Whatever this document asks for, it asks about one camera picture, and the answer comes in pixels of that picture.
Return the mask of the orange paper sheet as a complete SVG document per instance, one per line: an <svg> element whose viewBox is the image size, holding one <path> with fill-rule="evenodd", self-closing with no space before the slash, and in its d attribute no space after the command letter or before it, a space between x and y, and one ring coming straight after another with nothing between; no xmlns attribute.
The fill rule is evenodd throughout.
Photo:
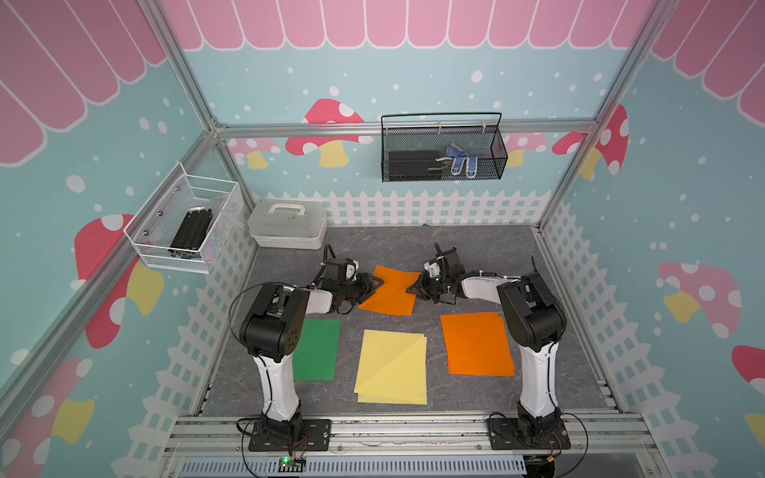
<svg viewBox="0 0 765 478"><path fill-rule="evenodd" d="M416 295L410 294L406 290L416 284L420 274L377 266L374 276L382 279L384 284L376 290L372 297L360 304L359 308L363 311L387 316L412 316L416 304Z"/></svg>
<svg viewBox="0 0 765 478"><path fill-rule="evenodd" d="M442 315L448 371L458 376L515 376L504 320L496 313Z"/></svg>

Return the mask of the green paper sheet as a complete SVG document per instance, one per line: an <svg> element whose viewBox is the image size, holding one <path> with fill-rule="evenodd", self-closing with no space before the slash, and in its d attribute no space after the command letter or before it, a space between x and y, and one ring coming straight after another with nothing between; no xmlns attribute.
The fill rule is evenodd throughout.
<svg viewBox="0 0 765 478"><path fill-rule="evenodd" d="M342 322L306 319L293 354L296 382L332 382L335 379Z"/></svg>

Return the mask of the yellow paper sheet bottom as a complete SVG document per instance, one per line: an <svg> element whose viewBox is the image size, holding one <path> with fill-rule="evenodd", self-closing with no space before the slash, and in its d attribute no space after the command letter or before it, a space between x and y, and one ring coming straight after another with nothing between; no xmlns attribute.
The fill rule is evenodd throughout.
<svg viewBox="0 0 765 478"><path fill-rule="evenodd" d="M428 404L422 334L365 330L354 392L361 404Z"/></svg>

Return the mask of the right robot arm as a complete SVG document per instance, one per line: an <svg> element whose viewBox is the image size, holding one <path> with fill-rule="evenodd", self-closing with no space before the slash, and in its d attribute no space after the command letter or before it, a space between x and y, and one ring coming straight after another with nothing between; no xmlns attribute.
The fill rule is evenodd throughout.
<svg viewBox="0 0 765 478"><path fill-rule="evenodd" d="M516 418L490 414L491 447L542 449L571 447L556 390L556 359L567 318L538 270L520 275L468 272L452 248L436 247L434 259L406 290L422 300L454 305L458 298L502 307L512 339L520 348L522 392Z"/></svg>

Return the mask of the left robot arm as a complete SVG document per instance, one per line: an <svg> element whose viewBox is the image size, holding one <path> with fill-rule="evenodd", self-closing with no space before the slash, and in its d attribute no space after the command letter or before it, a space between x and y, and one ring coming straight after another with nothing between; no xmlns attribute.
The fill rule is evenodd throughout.
<svg viewBox="0 0 765 478"><path fill-rule="evenodd" d="M332 421L304 420L295 388L293 355L300 342L305 319L315 314L348 314L370 299L384 280L362 272L357 261L339 260L330 245L324 247L322 265L309 285L285 282L256 284L257 296L238 329L229 315L229 331L253 358L260 374L263 410L247 419L248 431L239 425L249 440L249 451L265 452L296 449L326 451Z"/></svg>

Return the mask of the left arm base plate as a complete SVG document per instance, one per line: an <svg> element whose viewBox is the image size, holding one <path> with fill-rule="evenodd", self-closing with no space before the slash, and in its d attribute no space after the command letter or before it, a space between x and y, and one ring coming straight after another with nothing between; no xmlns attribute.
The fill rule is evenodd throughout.
<svg viewBox="0 0 765 478"><path fill-rule="evenodd" d="M251 452L328 451L333 422L330 419L298 419L293 422L260 420L250 436Z"/></svg>

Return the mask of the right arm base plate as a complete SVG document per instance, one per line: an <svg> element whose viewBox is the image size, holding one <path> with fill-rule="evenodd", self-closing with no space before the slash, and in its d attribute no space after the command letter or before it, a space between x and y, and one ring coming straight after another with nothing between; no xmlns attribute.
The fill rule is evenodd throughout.
<svg viewBox="0 0 765 478"><path fill-rule="evenodd" d="M534 436L518 418L491 416L485 420L492 450L541 450L555 454L572 447L570 434L563 422Z"/></svg>

